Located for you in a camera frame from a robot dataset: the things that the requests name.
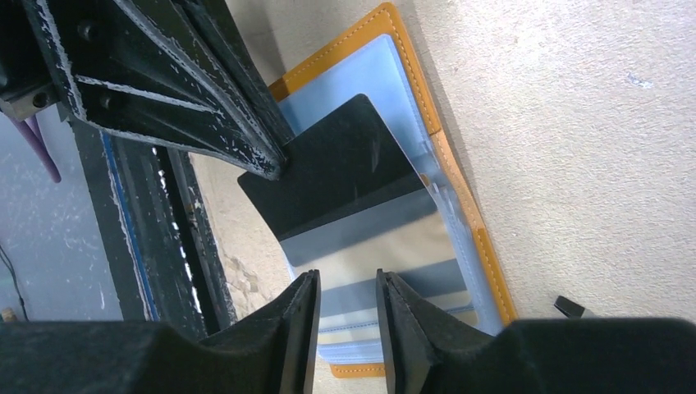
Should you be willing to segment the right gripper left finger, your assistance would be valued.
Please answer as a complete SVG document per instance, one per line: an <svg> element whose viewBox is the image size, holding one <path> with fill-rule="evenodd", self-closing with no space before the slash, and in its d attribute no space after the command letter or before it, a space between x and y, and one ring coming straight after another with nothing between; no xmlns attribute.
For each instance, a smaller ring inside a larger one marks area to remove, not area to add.
<svg viewBox="0 0 696 394"><path fill-rule="evenodd" d="M157 322L4 323L4 393L309 393L320 276L201 341Z"/></svg>

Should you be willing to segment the mustard yellow card holder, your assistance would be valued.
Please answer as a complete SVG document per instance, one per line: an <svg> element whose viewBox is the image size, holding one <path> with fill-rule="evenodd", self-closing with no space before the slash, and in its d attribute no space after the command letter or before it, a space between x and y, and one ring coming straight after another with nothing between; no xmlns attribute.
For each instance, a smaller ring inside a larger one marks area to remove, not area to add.
<svg viewBox="0 0 696 394"><path fill-rule="evenodd" d="M270 90L295 137L356 95L367 96L436 208L300 266L291 265L281 246L292 276L321 274L318 355L336 378L385 374L375 292L380 270L488 335L515 319L482 216L393 4L374 9Z"/></svg>

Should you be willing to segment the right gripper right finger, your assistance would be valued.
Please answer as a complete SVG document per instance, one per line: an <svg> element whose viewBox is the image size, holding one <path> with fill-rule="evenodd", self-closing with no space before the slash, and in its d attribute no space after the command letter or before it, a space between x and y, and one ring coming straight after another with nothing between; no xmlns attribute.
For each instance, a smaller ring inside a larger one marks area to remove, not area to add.
<svg viewBox="0 0 696 394"><path fill-rule="evenodd" d="M692 393L695 326L677 318L516 320L492 336L378 271L390 393Z"/></svg>

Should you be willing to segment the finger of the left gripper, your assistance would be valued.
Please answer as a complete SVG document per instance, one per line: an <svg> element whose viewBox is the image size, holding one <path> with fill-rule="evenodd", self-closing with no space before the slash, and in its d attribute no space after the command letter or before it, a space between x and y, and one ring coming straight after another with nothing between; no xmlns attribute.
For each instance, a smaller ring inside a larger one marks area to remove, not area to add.
<svg viewBox="0 0 696 394"><path fill-rule="evenodd" d="M128 140L206 155L275 181L266 134L179 1L25 1L60 102Z"/></svg>
<svg viewBox="0 0 696 394"><path fill-rule="evenodd" d="M232 78L240 95L259 117L266 134L281 147L293 140L289 126L250 56L224 1L179 1L194 30Z"/></svg>

